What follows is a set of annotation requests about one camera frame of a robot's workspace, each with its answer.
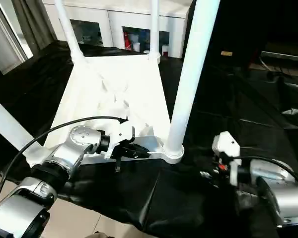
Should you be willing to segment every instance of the tile floor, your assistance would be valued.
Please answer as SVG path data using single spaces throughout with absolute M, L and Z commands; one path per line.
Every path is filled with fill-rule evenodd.
M 0 200 L 15 187 L 14 183 L 5 182 Z M 42 238 L 84 238 L 96 231 L 115 238 L 154 238 L 130 224 L 117 222 L 61 199 L 57 199 L 49 212 L 51 217 Z

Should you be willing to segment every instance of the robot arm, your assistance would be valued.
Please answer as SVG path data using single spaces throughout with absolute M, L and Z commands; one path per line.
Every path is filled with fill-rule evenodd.
M 0 238 L 40 237 L 50 217 L 48 210 L 80 166 L 84 155 L 119 156 L 120 146 L 124 147 L 124 153 L 128 152 L 132 135 L 132 128 L 128 136 L 111 138 L 102 131 L 86 126 L 74 127 L 66 141 L 58 145 L 41 164 L 33 166 L 31 176 L 0 202 Z
M 228 131 L 215 137 L 212 148 L 217 157 L 215 168 L 201 175 L 228 179 L 237 189 L 240 183 L 251 184 L 256 195 L 268 202 L 276 228 L 298 225 L 298 176 L 287 164 L 263 157 L 241 157 L 240 146 Z

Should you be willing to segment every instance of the curtain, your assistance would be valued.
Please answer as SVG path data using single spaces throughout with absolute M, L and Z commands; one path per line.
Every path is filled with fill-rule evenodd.
M 41 0 L 12 0 L 12 4 L 33 54 L 57 39 Z

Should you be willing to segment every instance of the black fabric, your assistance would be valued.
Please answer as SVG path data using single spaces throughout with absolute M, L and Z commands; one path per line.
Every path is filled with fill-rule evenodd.
M 81 49 L 85 56 L 134 54 L 86 45 Z M 52 43 L 4 76 L 0 103 L 31 134 L 41 133 L 52 124 L 72 67 L 67 45 Z M 181 60 L 161 58 L 170 115 L 181 68 Z M 199 176 L 213 156 L 213 137 L 225 130 L 238 141 L 242 155 L 276 158 L 298 172 L 298 78 L 205 66 L 179 164 L 122 162 L 118 174 L 113 163 L 84 165 L 60 198 L 161 238 L 278 237 L 265 204 L 258 201 L 241 210 L 231 187 L 215 188 Z M 0 135 L 0 171 L 15 154 Z M 29 166 L 22 160 L 9 179 L 18 183 L 27 175 Z

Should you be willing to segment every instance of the yellow label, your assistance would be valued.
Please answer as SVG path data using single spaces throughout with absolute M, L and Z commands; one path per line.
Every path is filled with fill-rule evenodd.
M 221 52 L 221 56 L 232 56 L 233 52 L 229 52 L 229 51 L 222 51 Z

